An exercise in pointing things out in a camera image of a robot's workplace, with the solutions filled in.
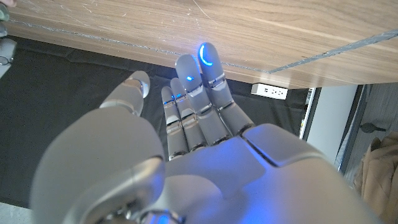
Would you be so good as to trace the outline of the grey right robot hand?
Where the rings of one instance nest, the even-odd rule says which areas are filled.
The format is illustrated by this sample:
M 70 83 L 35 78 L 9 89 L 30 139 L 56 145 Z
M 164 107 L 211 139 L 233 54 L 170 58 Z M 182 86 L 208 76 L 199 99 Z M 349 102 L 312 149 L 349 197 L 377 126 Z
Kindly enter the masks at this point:
M 17 42 L 12 39 L 8 38 L 1 39 L 1 70 L 0 70 L 1 78 L 12 66 L 12 62 L 14 60 L 14 55 L 16 51 L 16 45 Z

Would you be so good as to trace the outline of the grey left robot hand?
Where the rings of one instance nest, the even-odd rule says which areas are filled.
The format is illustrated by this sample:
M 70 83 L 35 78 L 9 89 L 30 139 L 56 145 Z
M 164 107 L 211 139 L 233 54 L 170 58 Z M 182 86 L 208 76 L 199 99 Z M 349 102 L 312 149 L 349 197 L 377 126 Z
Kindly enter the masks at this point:
M 134 72 L 48 146 L 35 223 L 379 223 L 319 150 L 254 124 L 213 44 L 175 68 L 162 89 L 167 148 L 141 115 L 149 77 Z

